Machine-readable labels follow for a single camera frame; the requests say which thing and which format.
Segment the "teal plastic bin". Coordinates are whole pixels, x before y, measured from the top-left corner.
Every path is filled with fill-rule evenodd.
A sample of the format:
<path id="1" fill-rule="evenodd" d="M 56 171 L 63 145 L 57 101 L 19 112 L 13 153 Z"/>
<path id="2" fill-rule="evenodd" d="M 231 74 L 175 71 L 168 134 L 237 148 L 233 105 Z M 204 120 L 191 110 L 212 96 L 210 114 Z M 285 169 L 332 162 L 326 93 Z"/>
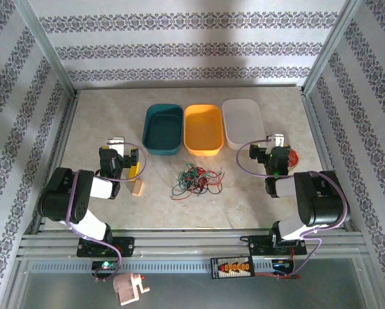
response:
<path id="1" fill-rule="evenodd" d="M 151 155 L 175 155 L 182 138 L 183 109 L 179 105 L 154 104 L 148 108 L 142 143 Z"/>

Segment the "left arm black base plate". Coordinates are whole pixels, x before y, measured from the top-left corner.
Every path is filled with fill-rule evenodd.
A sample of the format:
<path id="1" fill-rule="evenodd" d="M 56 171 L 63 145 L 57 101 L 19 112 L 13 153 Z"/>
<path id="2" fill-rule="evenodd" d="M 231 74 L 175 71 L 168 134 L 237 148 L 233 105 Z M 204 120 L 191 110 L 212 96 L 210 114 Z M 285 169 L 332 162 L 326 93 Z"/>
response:
<path id="1" fill-rule="evenodd" d="M 113 237 L 111 245 L 120 252 L 123 258 L 129 258 L 133 255 L 135 239 L 132 237 Z M 77 257 L 117 258 L 118 255 L 115 250 L 108 246 L 80 238 L 77 247 Z"/>

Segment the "grey metal shelf plate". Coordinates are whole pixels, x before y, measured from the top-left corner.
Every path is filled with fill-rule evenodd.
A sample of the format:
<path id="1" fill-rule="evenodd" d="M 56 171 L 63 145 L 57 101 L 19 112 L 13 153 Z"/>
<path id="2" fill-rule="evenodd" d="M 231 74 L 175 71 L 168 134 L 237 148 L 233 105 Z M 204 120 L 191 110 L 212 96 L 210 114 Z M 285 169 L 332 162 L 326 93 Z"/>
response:
<path id="1" fill-rule="evenodd" d="M 212 279 L 210 273 L 143 274 L 150 288 L 121 306 L 112 282 L 80 274 L 31 273 L 20 268 L 0 309 L 385 309 L 362 257 L 313 259 L 299 279 L 267 276 Z"/>

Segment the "black power distribution board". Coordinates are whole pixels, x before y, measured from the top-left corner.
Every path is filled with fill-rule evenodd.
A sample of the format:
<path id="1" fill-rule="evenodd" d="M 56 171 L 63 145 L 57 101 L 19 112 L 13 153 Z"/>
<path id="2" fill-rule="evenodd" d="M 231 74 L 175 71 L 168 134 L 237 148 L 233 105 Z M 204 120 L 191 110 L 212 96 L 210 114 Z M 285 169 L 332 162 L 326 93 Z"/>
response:
<path id="1" fill-rule="evenodd" d="M 210 260 L 212 279 L 254 277 L 255 270 L 250 256 L 213 257 Z"/>

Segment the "aluminium table edge rail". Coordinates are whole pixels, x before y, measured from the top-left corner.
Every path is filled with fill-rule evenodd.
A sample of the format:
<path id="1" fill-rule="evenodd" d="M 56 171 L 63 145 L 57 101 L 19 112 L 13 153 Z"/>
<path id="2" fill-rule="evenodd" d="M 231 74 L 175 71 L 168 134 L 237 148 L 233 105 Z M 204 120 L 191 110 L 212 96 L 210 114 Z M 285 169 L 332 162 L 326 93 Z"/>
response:
<path id="1" fill-rule="evenodd" d="M 37 195 L 35 207 L 32 212 L 32 219 L 28 228 L 25 231 L 25 234 L 37 234 L 40 231 L 42 216 L 39 214 L 39 211 L 38 211 L 38 208 L 40 205 L 39 201 L 41 199 L 41 195 L 47 183 L 51 178 L 52 173 L 61 164 L 62 157 L 66 148 L 66 142 L 68 140 L 67 135 L 68 135 L 68 132 L 70 131 L 73 116 L 75 114 L 75 110 L 77 107 L 77 99 L 79 98 L 79 93 L 80 91 L 76 91 L 71 96 L 70 100 L 68 101 L 68 103 L 64 108 L 64 112 L 59 122 L 57 134 L 55 135 L 55 139 L 53 141 L 53 147 L 50 153 L 50 160 L 47 166 L 43 187 L 39 191 L 39 194 Z"/>
<path id="2" fill-rule="evenodd" d="M 301 100 L 303 102 L 303 106 L 308 119 L 310 130 L 312 132 L 322 170 L 333 170 L 333 164 L 328 149 L 326 147 L 324 136 L 321 132 L 319 120 L 315 114 L 314 107 L 311 103 L 309 96 L 306 95 L 303 90 L 301 90 Z"/>

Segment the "white plastic bin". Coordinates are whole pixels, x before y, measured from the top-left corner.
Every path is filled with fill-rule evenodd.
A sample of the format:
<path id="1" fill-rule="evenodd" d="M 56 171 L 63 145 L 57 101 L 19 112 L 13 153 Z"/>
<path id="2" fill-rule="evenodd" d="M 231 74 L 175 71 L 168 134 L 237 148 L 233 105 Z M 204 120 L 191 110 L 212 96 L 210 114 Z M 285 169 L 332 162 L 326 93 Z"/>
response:
<path id="1" fill-rule="evenodd" d="M 251 99 L 226 100 L 222 105 L 227 145 L 238 150 L 247 142 L 266 137 L 258 104 Z"/>

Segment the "pink printed clamp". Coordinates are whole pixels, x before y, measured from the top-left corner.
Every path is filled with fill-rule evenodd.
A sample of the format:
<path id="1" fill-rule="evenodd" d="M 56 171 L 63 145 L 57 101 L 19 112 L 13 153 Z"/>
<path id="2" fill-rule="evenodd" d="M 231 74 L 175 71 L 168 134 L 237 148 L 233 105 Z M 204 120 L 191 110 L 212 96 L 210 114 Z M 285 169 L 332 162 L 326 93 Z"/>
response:
<path id="1" fill-rule="evenodd" d="M 125 273 L 113 279 L 113 288 L 121 306 L 134 303 L 140 299 L 140 294 L 150 291 L 143 286 L 144 276 L 141 274 Z"/>

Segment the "aluminium frame post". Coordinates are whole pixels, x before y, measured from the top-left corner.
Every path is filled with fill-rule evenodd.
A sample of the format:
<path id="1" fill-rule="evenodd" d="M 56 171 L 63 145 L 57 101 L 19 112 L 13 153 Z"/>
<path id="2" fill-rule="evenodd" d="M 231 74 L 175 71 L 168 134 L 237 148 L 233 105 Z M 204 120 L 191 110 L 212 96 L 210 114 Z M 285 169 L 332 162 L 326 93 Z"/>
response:
<path id="1" fill-rule="evenodd" d="M 302 88 L 302 94 L 306 97 L 324 70 L 328 60 L 341 40 L 343 33 L 351 23 L 363 0 L 345 0 L 333 28 L 326 38 L 323 48 L 315 60 Z"/>
<path id="2" fill-rule="evenodd" d="M 39 45 L 44 56 L 47 58 L 53 68 L 57 78 L 61 82 L 63 88 L 70 94 L 75 95 L 77 90 L 68 75 L 67 70 L 62 65 L 60 57 L 57 55 L 55 48 L 51 44 L 39 18 L 36 16 L 29 0 L 13 0 L 14 5 L 19 11 L 26 25 L 29 27 L 37 44 Z"/>

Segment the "yellow block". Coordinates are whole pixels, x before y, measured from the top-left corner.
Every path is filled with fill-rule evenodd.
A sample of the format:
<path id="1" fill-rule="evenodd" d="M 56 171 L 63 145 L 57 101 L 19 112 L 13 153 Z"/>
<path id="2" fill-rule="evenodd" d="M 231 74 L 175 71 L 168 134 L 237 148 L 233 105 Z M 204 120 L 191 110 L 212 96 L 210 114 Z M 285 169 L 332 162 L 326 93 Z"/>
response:
<path id="1" fill-rule="evenodd" d="M 129 169 L 128 178 L 130 181 L 135 181 L 135 177 L 138 176 L 138 171 L 140 168 L 140 162 L 137 162 L 135 165 L 132 165 Z"/>

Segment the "red round disc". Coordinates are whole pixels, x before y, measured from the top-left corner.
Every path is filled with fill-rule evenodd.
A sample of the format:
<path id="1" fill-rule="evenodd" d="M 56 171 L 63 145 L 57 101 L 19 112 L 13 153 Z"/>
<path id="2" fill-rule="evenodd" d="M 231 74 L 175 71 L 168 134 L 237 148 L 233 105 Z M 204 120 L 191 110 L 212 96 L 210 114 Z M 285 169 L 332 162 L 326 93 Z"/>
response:
<path id="1" fill-rule="evenodd" d="M 288 156 L 288 170 L 292 171 L 293 169 L 295 169 L 298 163 L 299 163 L 298 153 L 295 150 L 290 149 L 289 156 Z"/>

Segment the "aluminium mounting rail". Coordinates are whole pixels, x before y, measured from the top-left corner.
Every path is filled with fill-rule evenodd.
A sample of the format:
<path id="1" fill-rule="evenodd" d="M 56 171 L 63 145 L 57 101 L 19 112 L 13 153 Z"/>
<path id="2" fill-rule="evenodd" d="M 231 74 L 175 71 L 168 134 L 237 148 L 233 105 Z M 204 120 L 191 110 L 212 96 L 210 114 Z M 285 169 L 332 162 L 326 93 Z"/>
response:
<path id="1" fill-rule="evenodd" d="M 248 245 L 242 236 L 264 236 L 261 229 L 116 229 L 114 236 L 133 237 L 133 258 L 143 259 L 198 259 L 247 255 Z M 369 251 L 360 232 L 343 229 L 317 234 L 323 243 L 314 258 L 368 257 Z M 16 260 L 72 260 L 77 259 L 79 238 L 69 230 L 44 230 L 35 235 L 24 235 Z"/>

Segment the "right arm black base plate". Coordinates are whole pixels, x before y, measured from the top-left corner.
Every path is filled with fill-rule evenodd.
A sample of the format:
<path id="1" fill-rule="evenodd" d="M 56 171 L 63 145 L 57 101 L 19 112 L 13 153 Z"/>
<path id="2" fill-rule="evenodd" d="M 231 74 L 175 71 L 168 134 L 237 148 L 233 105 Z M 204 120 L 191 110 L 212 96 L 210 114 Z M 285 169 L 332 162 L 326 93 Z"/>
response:
<path id="1" fill-rule="evenodd" d="M 304 256 L 307 254 L 303 240 L 282 240 L 275 236 L 248 236 L 251 256 Z"/>

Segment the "small circuit board green light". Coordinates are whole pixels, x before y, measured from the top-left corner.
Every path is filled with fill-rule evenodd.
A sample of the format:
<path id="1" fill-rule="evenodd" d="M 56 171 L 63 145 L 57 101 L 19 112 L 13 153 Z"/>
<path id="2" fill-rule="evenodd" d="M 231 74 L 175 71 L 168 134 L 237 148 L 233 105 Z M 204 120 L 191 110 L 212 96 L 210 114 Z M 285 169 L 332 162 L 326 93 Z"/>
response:
<path id="1" fill-rule="evenodd" d="M 117 261 L 94 261 L 91 264 L 92 271 L 114 271 L 117 267 Z"/>

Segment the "yellow plastic bin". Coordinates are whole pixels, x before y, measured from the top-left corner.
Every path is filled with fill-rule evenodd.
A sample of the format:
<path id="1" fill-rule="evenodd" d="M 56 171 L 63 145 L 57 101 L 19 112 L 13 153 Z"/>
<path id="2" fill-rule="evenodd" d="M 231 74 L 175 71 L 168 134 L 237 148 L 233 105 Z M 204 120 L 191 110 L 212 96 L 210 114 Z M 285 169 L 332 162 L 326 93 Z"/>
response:
<path id="1" fill-rule="evenodd" d="M 224 145 L 223 117 L 219 107 L 193 104 L 184 111 L 183 142 L 194 156 L 215 156 Z"/>

